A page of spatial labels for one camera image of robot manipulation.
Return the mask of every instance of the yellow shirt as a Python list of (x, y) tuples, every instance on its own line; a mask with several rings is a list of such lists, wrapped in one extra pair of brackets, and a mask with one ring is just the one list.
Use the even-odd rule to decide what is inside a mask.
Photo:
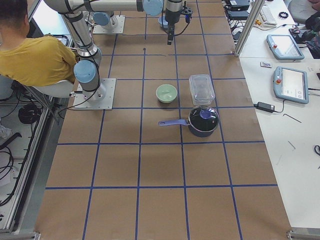
[(75, 54), (51, 36), (26, 38), (11, 50), (0, 50), (0, 74), (26, 86), (75, 82)]

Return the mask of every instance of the pot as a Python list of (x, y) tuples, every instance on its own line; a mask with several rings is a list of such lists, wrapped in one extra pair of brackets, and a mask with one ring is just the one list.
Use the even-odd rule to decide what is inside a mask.
[(188, 126), (191, 133), (197, 137), (208, 137), (218, 127), (219, 116), (210, 106), (196, 106), (189, 113), (188, 120), (176, 119), (160, 121), (159, 126), (184, 125)]

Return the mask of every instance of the touchscreen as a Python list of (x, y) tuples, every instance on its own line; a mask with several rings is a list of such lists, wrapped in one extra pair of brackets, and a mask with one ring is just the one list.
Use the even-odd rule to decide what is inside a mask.
[(277, 45), (277, 50), (282, 56), (300, 56), (296, 46), (290, 36), (272, 36), (274, 44)]
[(282, 95), (296, 99), (306, 99), (304, 74), (302, 72), (282, 69)]

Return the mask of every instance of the keyboard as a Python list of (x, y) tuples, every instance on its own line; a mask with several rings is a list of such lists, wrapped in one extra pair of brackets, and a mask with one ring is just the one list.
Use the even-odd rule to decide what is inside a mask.
[(278, 24), (267, 5), (262, 6), (258, 20), (262, 23), (263, 27), (275, 27)]

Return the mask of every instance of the clear plastic lid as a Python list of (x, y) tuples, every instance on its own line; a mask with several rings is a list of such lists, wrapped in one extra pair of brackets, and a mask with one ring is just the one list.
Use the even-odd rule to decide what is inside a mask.
[(189, 85), (192, 98), (197, 101), (212, 101), (216, 97), (211, 78), (207, 74), (191, 75)]

